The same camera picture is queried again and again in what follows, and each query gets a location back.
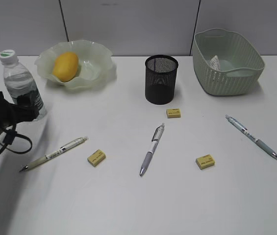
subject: black mesh pen holder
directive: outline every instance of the black mesh pen holder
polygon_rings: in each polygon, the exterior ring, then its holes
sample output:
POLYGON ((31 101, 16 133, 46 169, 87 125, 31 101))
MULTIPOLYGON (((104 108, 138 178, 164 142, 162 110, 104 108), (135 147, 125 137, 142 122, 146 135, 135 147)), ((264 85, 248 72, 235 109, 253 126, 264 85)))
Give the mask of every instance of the black mesh pen holder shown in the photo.
POLYGON ((178 62, 168 55, 154 55, 146 62, 145 97, 153 104, 167 104, 174 97, 178 62))

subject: yellow lemon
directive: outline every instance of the yellow lemon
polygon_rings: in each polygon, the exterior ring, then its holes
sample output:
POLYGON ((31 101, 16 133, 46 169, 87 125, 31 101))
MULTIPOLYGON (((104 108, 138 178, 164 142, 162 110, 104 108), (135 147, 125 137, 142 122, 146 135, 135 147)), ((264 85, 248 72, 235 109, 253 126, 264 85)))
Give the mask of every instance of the yellow lemon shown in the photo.
POLYGON ((65 52, 57 57, 52 74, 62 82, 72 80, 77 72, 78 56, 73 52, 65 52))

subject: gray pen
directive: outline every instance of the gray pen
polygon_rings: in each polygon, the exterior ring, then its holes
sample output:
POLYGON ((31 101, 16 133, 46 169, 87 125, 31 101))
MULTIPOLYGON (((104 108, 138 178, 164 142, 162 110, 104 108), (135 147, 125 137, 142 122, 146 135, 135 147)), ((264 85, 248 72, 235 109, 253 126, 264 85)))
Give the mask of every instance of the gray pen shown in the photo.
POLYGON ((150 150, 146 154, 146 157, 144 159, 142 167, 140 168, 140 172, 139 172, 140 176, 143 176, 145 174, 145 172, 149 166, 149 163, 151 162, 153 154, 156 151, 156 148, 158 146, 158 143, 160 141, 163 131, 164 131, 164 123, 162 123, 161 126, 159 126, 156 129, 156 131, 151 139, 151 147, 150 147, 150 150))
POLYGON ((268 145, 266 145, 263 141, 260 139, 256 139, 254 136, 252 136, 247 128, 240 124, 236 119, 229 117, 226 115, 226 119, 231 123, 233 126, 235 126, 237 129, 239 129, 245 136, 247 136, 251 141, 253 141, 255 144, 257 144, 258 147, 260 147, 262 150, 264 150, 266 153, 268 153, 271 157, 277 160, 277 153, 273 151, 268 145))

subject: white pen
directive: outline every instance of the white pen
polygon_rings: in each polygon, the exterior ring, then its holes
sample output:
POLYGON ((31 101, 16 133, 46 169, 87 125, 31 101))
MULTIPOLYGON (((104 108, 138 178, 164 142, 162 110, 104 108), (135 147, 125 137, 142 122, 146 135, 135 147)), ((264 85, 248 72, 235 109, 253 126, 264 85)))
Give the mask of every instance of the white pen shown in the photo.
POLYGON ((31 170, 31 169, 35 168, 36 166, 39 166, 47 161, 50 161, 51 159, 59 156, 60 154, 70 150, 71 148, 74 148, 77 145, 84 143, 86 140, 88 140, 88 137, 77 138, 77 139, 67 143, 66 145, 60 147, 58 150, 54 151, 53 153, 47 154, 44 157, 41 157, 41 158, 29 163, 28 165, 24 166, 20 170, 20 172, 31 170))
POLYGON ((164 123, 162 123, 161 126, 159 126, 156 129, 156 131, 152 137, 150 150, 147 152, 146 157, 143 161, 142 167, 140 168, 140 172, 139 172, 140 176, 143 176, 145 174, 145 172, 149 166, 149 163, 151 162, 153 154, 156 151, 156 148, 158 146, 158 143, 160 141, 163 131, 164 131, 164 123))

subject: white wall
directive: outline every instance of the white wall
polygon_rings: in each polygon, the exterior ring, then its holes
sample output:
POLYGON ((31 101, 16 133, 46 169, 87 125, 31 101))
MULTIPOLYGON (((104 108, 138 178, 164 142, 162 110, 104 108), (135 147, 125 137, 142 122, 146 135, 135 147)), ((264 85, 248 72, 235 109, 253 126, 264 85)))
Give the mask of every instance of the white wall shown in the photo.
POLYGON ((0 0, 0 51, 39 55, 64 41, 58 0, 0 0))
MULTIPOLYGON (((189 55, 199 0, 61 0, 70 40, 114 55, 189 55)), ((197 32, 222 27, 277 55, 277 0, 201 0, 197 32)), ((65 42, 58 0, 0 0, 0 51, 39 55, 65 42)))
POLYGON ((197 32, 221 27, 244 35, 263 55, 277 55, 277 0, 202 0, 197 32))
POLYGON ((199 0, 61 0, 70 41, 114 55, 189 55, 199 0))

